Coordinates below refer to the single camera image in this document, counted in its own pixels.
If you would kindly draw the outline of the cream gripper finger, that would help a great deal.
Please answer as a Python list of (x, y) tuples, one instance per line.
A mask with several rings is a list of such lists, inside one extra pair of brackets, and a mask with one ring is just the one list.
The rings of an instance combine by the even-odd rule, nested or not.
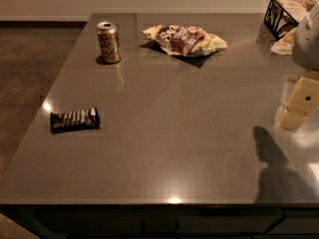
[(275, 124), (296, 131), (319, 108), (319, 73), (312, 71), (284, 85)]

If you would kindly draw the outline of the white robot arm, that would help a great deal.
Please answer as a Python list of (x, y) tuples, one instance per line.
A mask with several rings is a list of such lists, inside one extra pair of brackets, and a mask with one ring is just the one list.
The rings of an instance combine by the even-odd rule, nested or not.
[(276, 125), (296, 131), (319, 108), (319, 3), (301, 20), (293, 38), (293, 62), (306, 72), (283, 89)]

